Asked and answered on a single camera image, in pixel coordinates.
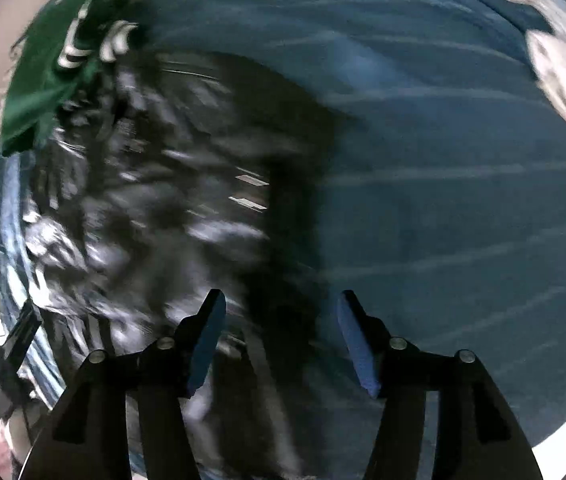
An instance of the blue fabric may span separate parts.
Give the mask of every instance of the blue fabric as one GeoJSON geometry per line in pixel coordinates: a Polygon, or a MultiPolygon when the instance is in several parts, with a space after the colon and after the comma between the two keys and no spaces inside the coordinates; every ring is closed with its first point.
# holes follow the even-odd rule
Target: blue fabric
{"type": "Polygon", "coordinates": [[[319,357],[284,392],[312,474],[361,476],[380,421],[331,308],[346,288],[421,349],[474,350],[531,444],[566,420],[566,124],[527,56],[525,31],[549,30],[537,12],[142,0],[126,19],[148,25],[152,48],[250,57],[352,119],[321,184],[319,357]]]}
{"type": "MultiPolygon", "coordinates": [[[[33,164],[31,152],[9,158],[0,155],[0,320],[7,330],[16,325],[32,279],[21,219],[33,164]]],[[[42,328],[34,336],[25,362],[44,399],[55,403],[63,393],[64,382],[42,328]]]]}

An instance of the metal bolt head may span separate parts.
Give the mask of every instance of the metal bolt head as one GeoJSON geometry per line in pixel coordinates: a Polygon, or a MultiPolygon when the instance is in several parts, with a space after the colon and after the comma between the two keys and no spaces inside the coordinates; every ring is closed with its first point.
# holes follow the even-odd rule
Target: metal bolt head
{"type": "Polygon", "coordinates": [[[171,337],[161,337],[156,342],[156,346],[159,350],[170,350],[174,348],[174,340],[171,337]]]}
{"type": "Polygon", "coordinates": [[[394,350],[405,350],[407,348],[407,341],[402,337],[393,337],[390,339],[390,346],[394,350]]]}
{"type": "Polygon", "coordinates": [[[104,350],[95,350],[90,354],[90,363],[97,365],[103,362],[107,356],[108,354],[104,350]]]}
{"type": "Polygon", "coordinates": [[[471,350],[461,350],[458,352],[458,358],[463,361],[463,363],[473,363],[476,361],[476,354],[471,350]]]}

